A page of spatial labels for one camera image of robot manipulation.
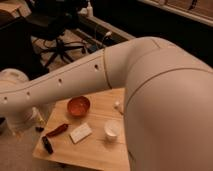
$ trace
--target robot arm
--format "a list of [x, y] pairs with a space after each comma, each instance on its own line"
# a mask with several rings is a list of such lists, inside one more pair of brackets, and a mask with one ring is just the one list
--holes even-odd
[[132, 170], [213, 170], [212, 69], [163, 39], [134, 39], [1, 86], [0, 113], [19, 131], [34, 117], [26, 112], [32, 106], [118, 87], [125, 87]]

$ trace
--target wall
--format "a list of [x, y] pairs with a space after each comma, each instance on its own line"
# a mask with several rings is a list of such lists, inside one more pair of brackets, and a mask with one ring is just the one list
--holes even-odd
[[136, 0], [92, 0], [94, 15], [136, 36], [170, 40], [213, 67], [213, 28]]

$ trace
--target white cup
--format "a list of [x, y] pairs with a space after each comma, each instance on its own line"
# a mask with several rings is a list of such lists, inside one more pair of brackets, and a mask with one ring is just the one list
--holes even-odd
[[121, 133], [121, 124], [115, 120], [108, 120], [104, 125], [106, 139], [114, 142]]

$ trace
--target desk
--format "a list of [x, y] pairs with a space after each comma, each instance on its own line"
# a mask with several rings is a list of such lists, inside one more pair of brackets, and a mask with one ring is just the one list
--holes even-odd
[[[109, 119], [117, 120], [123, 126], [123, 116], [113, 108], [116, 100], [123, 100], [123, 92], [123, 89], [117, 89], [86, 95], [91, 102], [91, 108], [88, 115], [81, 119], [68, 115], [66, 109], [68, 100], [57, 102], [41, 137], [60, 124], [70, 123], [71, 125], [65, 133], [49, 138], [54, 150], [52, 155], [44, 150], [39, 139], [33, 156], [97, 170], [128, 171], [124, 130], [114, 143], [106, 141], [103, 130], [104, 123]], [[89, 124], [93, 133], [79, 143], [73, 144], [68, 134], [84, 122]]]
[[21, 13], [19, 11], [20, 7], [21, 7], [20, 4], [9, 4], [0, 2], [0, 9], [9, 12], [12, 15], [14, 15], [14, 13], [17, 12], [21, 16]]

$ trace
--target bowl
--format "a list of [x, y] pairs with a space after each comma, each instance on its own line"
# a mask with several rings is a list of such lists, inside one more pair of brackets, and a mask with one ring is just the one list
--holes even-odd
[[68, 101], [67, 110], [71, 116], [82, 117], [88, 113], [90, 101], [85, 96], [75, 97]]

